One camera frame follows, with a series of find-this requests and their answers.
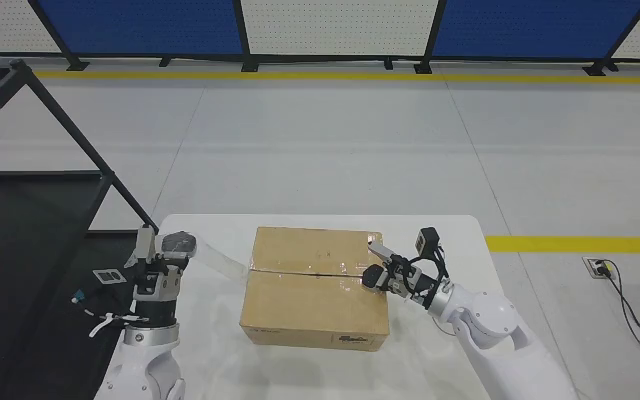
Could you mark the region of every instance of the power cord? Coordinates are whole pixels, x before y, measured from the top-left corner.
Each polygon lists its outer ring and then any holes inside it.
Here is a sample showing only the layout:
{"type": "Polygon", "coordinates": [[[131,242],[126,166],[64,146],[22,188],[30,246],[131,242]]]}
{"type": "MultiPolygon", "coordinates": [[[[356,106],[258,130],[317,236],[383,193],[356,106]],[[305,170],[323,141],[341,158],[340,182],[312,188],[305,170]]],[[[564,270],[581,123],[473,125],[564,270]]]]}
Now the power cord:
{"type": "Polygon", "coordinates": [[[438,323],[438,321],[436,321],[436,319],[434,317],[431,317],[431,319],[433,320],[433,323],[436,325],[436,328],[438,328],[440,330],[440,332],[444,333],[445,335],[449,335],[449,336],[455,336],[455,333],[449,333],[447,331],[444,330],[444,328],[442,328],[440,326],[440,324],[438,323]]]}
{"type": "Polygon", "coordinates": [[[611,260],[604,260],[604,259],[598,260],[596,261],[596,265],[600,265],[600,267],[596,268],[596,271],[598,271],[598,273],[607,277],[607,279],[609,279],[609,282],[611,282],[613,287],[616,289],[616,292],[618,292],[618,294],[620,295],[620,304],[622,304],[622,314],[624,315],[624,320],[627,322],[627,326],[629,327],[629,330],[631,331],[631,334],[633,335],[634,339],[636,339],[636,342],[640,344],[640,339],[638,339],[636,332],[633,330],[633,326],[629,322],[629,317],[627,315],[627,308],[629,308],[629,312],[631,313],[631,318],[633,319],[633,322],[636,324],[638,328],[640,328],[640,322],[638,322],[636,313],[633,311],[633,308],[631,308],[631,305],[622,294],[622,275],[620,274],[620,269],[618,268],[616,263],[614,263],[611,260]],[[616,269],[616,273],[618,274],[618,281],[620,281],[620,288],[618,288],[618,285],[616,285],[616,283],[611,278],[611,271],[609,271],[609,268],[607,268],[605,263],[610,263],[616,269]]]}

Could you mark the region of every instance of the white table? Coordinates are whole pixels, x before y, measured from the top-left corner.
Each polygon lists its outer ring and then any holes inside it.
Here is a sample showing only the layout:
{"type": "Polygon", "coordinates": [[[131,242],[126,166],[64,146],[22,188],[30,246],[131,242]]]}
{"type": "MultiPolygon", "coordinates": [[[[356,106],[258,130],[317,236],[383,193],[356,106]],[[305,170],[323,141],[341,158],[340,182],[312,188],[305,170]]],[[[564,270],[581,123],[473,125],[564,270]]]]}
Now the white table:
{"type": "MultiPolygon", "coordinates": [[[[411,258],[420,228],[434,226],[454,282],[502,293],[477,220],[470,216],[170,215],[161,233],[194,232],[242,263],[258,226],[378,231],[384,244],[411,258]]],[[[423,268],[435,274],[433,270],[423,268]]],[[[242,283],[192,261],[182,280],[174,356],[195,399],[488,399],[454,337],[424,309],[389,295],[391,335],[376,353],[256,346],[238,325],[242,283]]]]}

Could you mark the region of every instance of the yellow stripe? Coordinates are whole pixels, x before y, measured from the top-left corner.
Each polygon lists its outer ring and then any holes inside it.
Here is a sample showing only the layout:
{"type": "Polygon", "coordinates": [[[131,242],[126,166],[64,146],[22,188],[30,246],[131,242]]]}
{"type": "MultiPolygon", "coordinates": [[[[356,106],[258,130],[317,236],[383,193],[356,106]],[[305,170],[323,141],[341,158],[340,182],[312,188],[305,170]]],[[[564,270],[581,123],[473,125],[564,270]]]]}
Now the yellow stripe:
{"type": "Polygon", "coordinates": [[[640,253],[640,237],[487,236],[494,253],[640,253]]]}
{"type": "Polygon", "coordinates": [[[341,72],[143,72],[143,71],[36,71],[46,79],[195,79],[195,80],[350,80],[350,81],[447,81],[524,84],[618,84],[638,85],[640,77],[629,76],[526,76],[489,74],[357,74],[341,72]]]}

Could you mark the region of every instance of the power outlet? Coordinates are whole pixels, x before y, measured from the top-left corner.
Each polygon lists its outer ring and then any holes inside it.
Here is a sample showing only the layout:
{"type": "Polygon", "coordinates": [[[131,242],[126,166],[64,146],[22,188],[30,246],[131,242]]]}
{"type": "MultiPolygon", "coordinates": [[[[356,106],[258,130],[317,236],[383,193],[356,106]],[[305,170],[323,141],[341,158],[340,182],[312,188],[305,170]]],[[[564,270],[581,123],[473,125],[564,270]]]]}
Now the power outlet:
{"type": "MultiPolygon", "coordinates": [[[[587,271],[589,271],[589,275],[591,275],[593,279],[607,279],[607,277],[604,276],[604,274],[601,274],[598,272],[598,267],[604,266],[606,268],[609,268],[607,265],[604,265],[604,263],[596,264],[596,262],[600,260],[602,259],[595,258],[595,257],[582,257],[582,261],[584,261],[584,265],[585,267],[587,267],[587,271]]],[[[615,275],[613,271],[611,271],[611,278],[615,279],[615,275]]]]}

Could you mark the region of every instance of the floor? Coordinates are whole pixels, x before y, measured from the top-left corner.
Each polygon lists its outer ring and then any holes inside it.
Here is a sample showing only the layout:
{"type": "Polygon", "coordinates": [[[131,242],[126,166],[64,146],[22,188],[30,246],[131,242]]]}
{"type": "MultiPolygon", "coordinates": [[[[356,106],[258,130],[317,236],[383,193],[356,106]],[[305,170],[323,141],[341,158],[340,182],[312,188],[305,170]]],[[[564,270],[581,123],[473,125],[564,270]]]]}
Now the floor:
{"type": "MultiPolygon", "coordinates": [[[[169,70],[181,68],[231,67],[169,70]]],[[[327,67],[261,70],[287,68],[327,67]]],[[[440,64],[434,72],[584,74],[575,66],[508,64],[440,64]]],[[[640,68],[622,66],[620,74],[640,76],[640,68]]],[[[44,83],[157,222],[172,213],[470,214],[487,235],[640,236],[637,85],[44,83]]],[[[35,95],[23,89],[0,110],[0,169],[77,168],[92,164],[35,95]]],[[[138,224],[109,193],[93,227],[138,224]]],[[[591,254],[493,254],[506,295],[581,398],[637,399],[640,348],[613,288],[590,278],[583,255],[591,254]]],[[[628,300],[640,309],[640,256],[596,255],[618,264],[628,300]]]]}

